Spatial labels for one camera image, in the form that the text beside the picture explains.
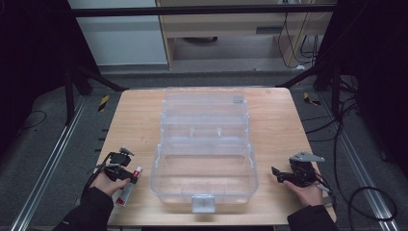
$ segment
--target black metal frame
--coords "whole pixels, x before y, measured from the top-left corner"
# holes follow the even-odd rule
[[[186,7],[153,7],[153,8],[118,8],[118,9],[74,9],[70,11],[49,11],[52,16],[65,17],[97,17],[97,16],[143,16],[143,15],[176,15],[176,14],[219,14],[219,13],[325,13],[333,12],[338,8],[337,4],[283,4],[283,5],[235,5],[235,6],[186,6]],[[305,71],[293,80],[284,83],[282,88],[289,88],[300,80],[316,73],[322,67],[322,63],[317,62],[316,67]],[[102,78],[102,76],[86,70],[84,67],[78,69],[79,72],[97,80],[113,90],[127,90]],[[67,120],[70,122],[73,117],[73,92],[72,79],[69,71],[65,75]]]

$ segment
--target clear plastic container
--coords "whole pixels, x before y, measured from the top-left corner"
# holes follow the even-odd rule
[[[164,203],[244,204],[258,188],[242,89],[167,89],[150,189]]]

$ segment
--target gray floor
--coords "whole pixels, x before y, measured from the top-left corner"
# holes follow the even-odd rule
[[[284,66],[279,59],[276,44],[269,37],[218,38],[217,42],[204,44],[191,44],[180,39],[177,44],[175,66],[171,70],[132,70],[120,75],[106,71],[105,76],[121,86],[130,88],[274,86],[301,72]],[[329,91],[313,92],[310,86],[313,81],[313,77],[308,78],[291,89],[300,118],[319,117],[304,120],[305,131],[311,131],[331,120],[324,105],[317,106],[304,101],[304,92],[309,92],[311,99],[321,102],[324,102],[324,98],[329,94]],[[75,206],[74,203],[96,163],[120,93],[93,81],[91,83],[94,91],[90,96],[76,96],[77,103],[85,100],[84,110],[31,218],[30,226],[49,227],[58,223]],[[103,112],[98,112],[100,100],[106,94],[110,96],[107,107]],[[349,96],[348,93],[343,93],[342,99]],[[0,230],[9,230],[63,131],[64,89],[53,90],[39,97],[34,110],[43,113],[32,113],[29,116],[24,126],[34,127],[21,129],[8,151],[9,158],[0,166]],[[326,159],[326,162],[319,164],[322,175],[332,188],[337,189],[333,172],[334,143],[321,141],[334,137],[335,132],[335,126],[328,126],[321,131],[308,134],[308,139],[314,154]],[[362,160],[375,185],[389,193],[398,205],[395,222],[399,230],[408,230],[408,220],[405,219],[408,218],[405,199],[408,194],[408,181],[396,164],[381,161],[380,150],[358,109],[344,117],[344,134],[347,134],[352,142],[353,150]],[[361,183],[348,158],[348,151],[339,141],[336,156],[338,177],[344,194],[350,196]],[[353,204],[372,214],[371,206],[363,194],[359,195]],[[344,201],[341,200],[338,204],[336,212],[338,227],[341,230],[350,230]],[[383,230],[377,221],[356,213],[353,213],[352,217],[356,230]],[[288,227],[278,227],[278,230],[288,230]]]

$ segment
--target black cable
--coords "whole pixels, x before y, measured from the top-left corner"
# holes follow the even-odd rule
[[[325,115],[325,116],[318,116],[318,117],[312,117],[312,118],[304,118],[301,119],[300,121],[310,121],[310,120],[315,120],[315,119],[319,119],[319,118],[326,118],[326,117],[332,117],[331,115]]]
[[[350,100],[353,100],[353,99],[354,99],[354,97],[352,96],[352,97],[346,99],[345,102],[343,102],[342,107],[341,107],[341,109],[340,109],[340,116],[339,116],[337,119],[334,119],[334,120],[330,121],[329,123],[327,123],[327,124],[325,124],[325,125],[319,127],[318,129],[314,129],[314,130],[308,132],[308,133],[317,132],[317,131],[321,130],[322,128],[327,127],[329,124],[332,124],[333,122],[336,122],[336,121],[339,122],[339,126],[338,126],[338,129],[337,129],[337,131],[336,131],[335,137],[334,137],[333,139],[330,139],[330,140],[334,140],[334,147],[333,147],[333,166],[334,166],[334,167],[333,167],[333,170],[334,170],[335,182],[336,182],[336,186],[337,186],[337,188],[338,188],[339,194],[341,195],[341,197],[343,198],[343,200],[347,203],[348,220],[349,220],[349,223],[350,223],[350,228],[351,228],[351,230],[354,230],[354,224],[353,224],[353,220],[352,220],[352,210],[354,210],[354,211],[357,212],[358,214],[364,216],[365,218],[369,218],[369,219],[372,219],[372,220],[375,220],[375,221],[391,221],[391,220],[393,220],[393,219],[396,217],[396,215],[397,215],[397,207],[396,207],[396,204],[395,204],[395,202],[392,200],[392,198],[391,198],[387,193],[385,193],[385,192],[383,192],[383,191],[381,191],[381,190],[379,190],[379,189],[377,189],[377,188],[375,188],[375,187],[361,187],[361,188],[357,189],[356,191],[354,191],[354,192],[352,193],[351,197],[350,197],[349,199],[347,199],[346,196],[344,195],[344,192],[343,192],[341,186],[340,186],[339,177],[338,177],[338,173],[337,173],[337,172],[338,172],[338,171],[337,171],[337,142],[338,142],[339,135],[341,134],[341,132],[342,132],[342,130],[343,130],[343,126],[344,126],[344,125],[343,125],[343,118],[344,118],[344,116],[349,115],[349,113],[350,113],[352,110],[358,108],[358,106],[357,106],[356,103],[353,103],[353,104],[351,104],[351,105],[349,105],[349,106],[347,106],[347,107],[345,108],[346,103],[347,103],[348,101],[350,101]],[[327,116],[319,116],[319,117],[314,117],[314,118],[308,118],[308,119],[303,119],[302,121],[313,120],[313,119],[323,118],[323,117],[327,117]],[[358,193],[360,193],[360,192],[362,192],[362,191],[365,191],[365,190],[374,190],[374,191],[380,192],[380,193],[384,194],[386,197],[388,197],[388,199],[392,202],[393,207],[394,207],[394,211],[392,212],[392,215],[391,215],[389,218],[377,218],[377,217],[370,216],[370,215],[364,213],[363,211],[357,209],[355,206],[352,205],[352,202],[353,202],[353,200],[354,200],[354,197],[355,197]]]
[[[300,64],[308,64],[309,62],[303,62],[303,61],[300,61],[300,60],[297,59],[297,57],[296,57],[296,55],[295,55],[295,53],[294,53],[293,44],[292,44],[292,41],[291,41],[291,38],[290,38],[290,35],[289,35],[289,30],[288,30],[287,22],[288,22],[288,13],[285,13],[285,20],[284,20],[283,25],[282,25],[282,30],[281,30],[281,32],[279,33],[279,36],[278,36],[278,48],[279,48],[279,52],[281,53],[281,56],[282,56],[282,58],[283,58],[283,57],[284,57],[284,54],[283,54],[282,49],[281,49],[281,46],[280,46],[280,39],[281,39],[282,33],[284,32],[284,29],[286,29],[286,34],[287,34],[287,36],[288,36],[289,45],[291,46],[291,49],[292,49],[292,55],[293,55],[293,57],[294,57]],[[303,24],[302,24],[302,27],[300,28],[300,30],[303,29],[304,24],[305,24],[305,20],[303,21]],[[288,67],[288,68],[297,67],[297,65],[296,65],[296,66],[290,66],[290,65],[286,64],[285,59],[283,59],[283,63],[284,63],[285,66]]]
[[[309,142],[320,142],[320,141],[333,141],[335,138],[325,139],[325,140],[309,140]]]
[[[360,215],[362,215],[362,216],[364,216],[366,218],[373,219],[373,220],[376,220],[376,221],[390,221],[390,220],[392,220],[392,219],[394,219],[396,217],[397,207],[396,207],[395,202],[392,200],[392,198],[389,195],[387,195],[385,192],[383,192],[383,191],[381,191],[381,190],[379,190],[377,188],[374,188],[374,187],[361,187],[361,188],[359,188],[359,189],[357,189],[356,191],[353,192],[350,199],[347,199],[346,196],[344,195],[344,192],[343,192],[343,190],[342,190],[342,188],[340,186],[340,183],[339,183],[339,177],[338,177],[338,173],[337,173],[337,142],[338,142],[339,135],[341,134],[341,132],[343,130],[343,126],[344,126],[343,125],[343,116],[344,116],[344,114],[349,113],[350,110],[355,108],[355,104],[352,104],[352,105],[348,106],[348,108],[345,109],[344,108],[345,102],[344,102],[344,104],[342,105],[342,108],[341,108],[341,114],[339,116],[339,127],[337,129],[336,136],[335,136],[335,139],[334,139],[334,147],[333,147],[333,165],[334,165],[334,167],[333,167],[333,169],[334,169],[335,182],[336,182],[336,186],[338,188],[338,191],[339,191],[340,195],[342,196],[343,200],[347,203],[348,221],[350,222],[350,228],[351,228],[351,230],[354,230],[354,224],[353,224],[353,220],[352,220],[352,216],[351,216],[351,210],[356,211],[357,213],[359,213]],[[355,206],[353,206],[352,201],[354,199],[354,196],[357,193],[359,193],[361,191],[364,191],[364,190],[375,190],[375,191],[378,191],[378,192],[386,195],[390,199],[390,201],[393,203],[393,206],[395,208],[392,215],[389,218],[375,218],[375,217],[372,217],[372,216],[370,216],[368,214],[365,214],[364,212],[362,212],[361,210],[359,210]]]
[[[330,187],[329,183],[327,182],[326,179],[323,178],[323,176],[321,176],[320,174],[316,173],[316,176],[318,176],[318,181],[319,183],[321,183],[324,187],[326,187],[327,189],[329,189],[330,191],[332,191],[332,188]]]
[[[302,44],[300,45],[300,55],[304,58],[311,59],[310,63],[313,66],[315,64],[315,60],[318,57],[318,50],[319,50],[319,36],[315,36],[313,49],[312,51],[303,51],[303,47],[305,45],[306,39],[309,40],[309,36],[305,36]]]
[[[84,198],[85,193],[87,192],[87,190],[89,189],[90,185],[93,183],[93,181],[96,179],[96,177],[99,175],[99,173],[103,170],[103,168],[106,165],[106,162],[108,161],[108,159],[111,157],[110,154],[108,154],[105,157],[105,160],[102,162],[101,165],[96,167],[96,172],[94,172],[88,179],[87,184],[85,184],[84,188],[82,189],[82,194],[81,194],[81,199]]]
[[[42,122],[47,118],[47,113],[44,112],[44,111],[35,110],[35,111],[32,111],[32,112],[31,112],[31,114],[33,114],[33,113],[42,113],[42,114],[44,115],[44,117],[42,118],[42,120],[41,120],[40,122],[38,122],[38,123],[36,123],[36,124],[34,124],[34,125],[22,127],[21,129],[29,129],[29,128],[37,127],[37,126],[39,126],[40,124],[42,124]]]

